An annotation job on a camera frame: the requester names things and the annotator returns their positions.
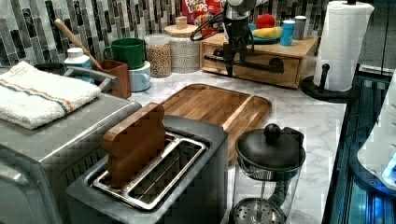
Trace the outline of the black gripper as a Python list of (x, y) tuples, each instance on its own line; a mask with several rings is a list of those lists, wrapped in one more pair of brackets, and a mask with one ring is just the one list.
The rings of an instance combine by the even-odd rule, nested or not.
[(239, 53), (240, 60), (245, 61), (247, 55), (254, 52), (254, 45), (248, 41), (253, 37), (248, 27), (249, 13), (225, 12), (223, 14), (224, 31), (227, 42), (223, 43), (224, 61), (227, 76), (233, 76), (233, 57)]

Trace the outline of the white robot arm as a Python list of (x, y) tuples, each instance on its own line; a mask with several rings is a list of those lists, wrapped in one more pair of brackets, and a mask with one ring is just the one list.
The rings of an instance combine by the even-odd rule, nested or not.
[(248, 27), (250, 12), (266, 0), (226, 0), (222, 12), (222, 25), (227, 39), (223, 43), (223, 59), (227, 76), (233, 75), (233, 59), (236, 53), (246, 55), (253, 35)]

